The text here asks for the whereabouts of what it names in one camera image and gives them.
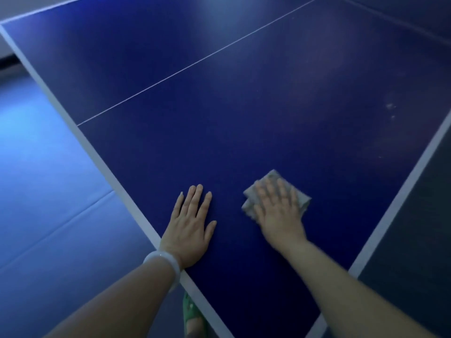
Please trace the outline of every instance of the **floor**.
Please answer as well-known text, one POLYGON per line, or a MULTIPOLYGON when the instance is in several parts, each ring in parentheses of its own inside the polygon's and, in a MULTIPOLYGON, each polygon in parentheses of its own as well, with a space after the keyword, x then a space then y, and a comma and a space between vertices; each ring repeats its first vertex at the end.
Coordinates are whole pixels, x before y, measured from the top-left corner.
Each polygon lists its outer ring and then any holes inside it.
MULTIPOLYGON (((441 336, 451 335, 449 171, 448 132, 360 276, 441 336)), ((138 266, 152 250, 21 67, 0 74, 0 172, 0 336, 42 336, 138 266), (93 228, 92 235, 77 236, 86 232, 86 226, 93 228), (56 241, 60 242, 56 247, 49 244, 56 241), (89 261, 79 258, 98 242, 110 252, 91 255, 89 261), (135 246, 136 254, 124 257, 122 245, 135 246), (42 253, 46 250, 60 255, 56 266, 48 265, 42 253), (120 263, 111 261, 111 256, 120 263), (50 288, 48 278, 58 279, 57 287, 50 288), (55 298, 59 301, 46 301, 55 298)), ((183 336, 182 295, 179 287, 166 298, 150 337, 183 336)))

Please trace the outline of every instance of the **dark green floor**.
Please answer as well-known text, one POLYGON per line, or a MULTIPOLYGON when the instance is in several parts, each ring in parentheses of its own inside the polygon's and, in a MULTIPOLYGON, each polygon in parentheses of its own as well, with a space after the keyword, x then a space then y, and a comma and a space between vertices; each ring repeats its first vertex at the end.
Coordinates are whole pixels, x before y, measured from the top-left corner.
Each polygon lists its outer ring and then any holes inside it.
POLYGON ((451 131, 359 279, 435 334, 451 337, 451 131))

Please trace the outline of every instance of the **finger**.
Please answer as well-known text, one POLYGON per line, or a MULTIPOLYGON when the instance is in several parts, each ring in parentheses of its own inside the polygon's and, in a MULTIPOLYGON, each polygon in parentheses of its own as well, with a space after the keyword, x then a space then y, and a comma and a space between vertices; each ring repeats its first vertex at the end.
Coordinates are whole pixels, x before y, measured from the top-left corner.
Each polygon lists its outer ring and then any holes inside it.
POLYGON ((177 201, 175 202, 174 209, 172 210, 171 219, 175 219, 180 214, 180 207, 183 203, 183 192, 180 193, 179 197, 177 198, 177 201))
POLYGON ((260 201, 262 202, 265 210, 272 207, 271 201, 268 198, 268 194, 266 193, 265 189, 262 187, 262 184, 259 181, 255 182, 255 189, 257 190, 258 198, 260 198, 260 201))
POLYGON ((279 199, 279 196, 277 195, 276 189, 272 185, 271 180, 269 180, 269 178, 266 178, 265 182, 266 182, 266 188, 268 189, 268 193, 269 193, 269 199, 271 199, 271 202, 274 205, 279 204, 280 199, 279 199))
POLYGON ((277 185, 279 186, 279 192, 280 192, 280 200, 282 201, 282 205, 285 209, 290 208, 290 201, 288 199, 288 193, 285 188, 285 184, 282 179, 277 180, 277 185))
POLYGON ((212 197, 213 197, 213 195, 211 194, 211 192, 207 192, 202 205, 200 205, 198 215, 196 216, 197 218, 200 219, 200 221, 202 222, 202 225, 205 222, 206 214, 208 212, 208 208, 210 207, 210 202, 211 202, 212 197))
POLYGON ((189 203, 188 216, 193 216, 193 217, 196 216, 197 209, 198 209, 199 202, 200 202, 200 196, 202 195, 202 191, 203 191, 203 186, 201 184, 197 185, 196 192, 195 192, 193 198, 191 199, 191 202, 189 203))
POLYGON ((203 238, 204 238, 206 245, 208 245, 210 243, 210 240, 213 237, 213 233, 215 231, 216 224, 217 224, 217 221, 214 220, 214 221, 210 222, 210 224, 208 224, 205 228, 205 234, 204 234, 203 238))
POLYGON ((296 193, 296 188, 294 188, 293 186, 291 187, 290 195, 291 195, 291 210, 294 211, 295 213, 298 213, 299 212, 298 195, 296 193))
POLYGON ((265 213, 260 205, 254 205, 254 211, 257 215, 257 223, 258 225, 263 225, 265 220, 265 213))
POLYGON ((186 195, 185 202, 183 203, 182 210, 180 210, 180 214, 186 216, 188 213, 189 203, 191 203, 191 199, 196 191, 195 186, 190 186, 188 190, 188 194, 186 195))

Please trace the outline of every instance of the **person's right arm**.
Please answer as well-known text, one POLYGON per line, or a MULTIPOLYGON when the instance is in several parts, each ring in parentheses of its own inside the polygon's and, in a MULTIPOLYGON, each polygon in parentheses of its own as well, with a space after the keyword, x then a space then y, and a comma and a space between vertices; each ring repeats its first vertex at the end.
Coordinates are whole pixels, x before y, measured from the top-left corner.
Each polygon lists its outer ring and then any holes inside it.
POLYGON ((294 188, 288 194, 279 180, 279 197, 266 186, 268 192, 256 182, 262 233, 302 278, 337 338, 434 337, 307 240, 294 188))

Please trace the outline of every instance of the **cloth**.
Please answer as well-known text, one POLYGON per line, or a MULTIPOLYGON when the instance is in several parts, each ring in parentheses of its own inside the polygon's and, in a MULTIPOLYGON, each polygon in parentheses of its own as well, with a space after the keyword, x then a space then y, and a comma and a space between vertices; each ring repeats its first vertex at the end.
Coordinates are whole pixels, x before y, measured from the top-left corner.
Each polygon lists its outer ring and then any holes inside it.
MULTIPOLYGON (((274 186, 274 188, 276 189, 277 194, 280 196, 279 186, 277 185, 277 180, 279 178, 281 178, 283 180, 283 182, 285 183, 286 191, 287 191, 288 194, 290 194, 291 187, 294 187, 294 186, 291 185, 285 179, 283 179, 280 176, 280 174, 275 169, 270 171, 267 175, 265 175, 262 179, 260 179, 260 181, 262 183, 262 186, 266 189, 266 183, 264 182, 264 180, 265 179, 269 179, 271 181, 272 185, 274 186)), ((307 207, 310 204, 310 200, 312 198, 310 198, 305 193, 302 193, 297 188, 295 188, 295 189, 296 189, 296 194, 298 196, 299 211, 300 211, 301 216, 302 216, 303 213, 307 210, 307 207)), ((253 207, 256 204, 260 204, 260 199, 258 198, 257 191, 255 189, 255 185, 254 184, 251 185, 243 193, 247 197, 247 200, 245 201, 243 206, 241 206, 241 209, 246 213, 246 215, 251 217, 253 220, 256 220, 257 219, 257 215, 256 215, 253 207)))

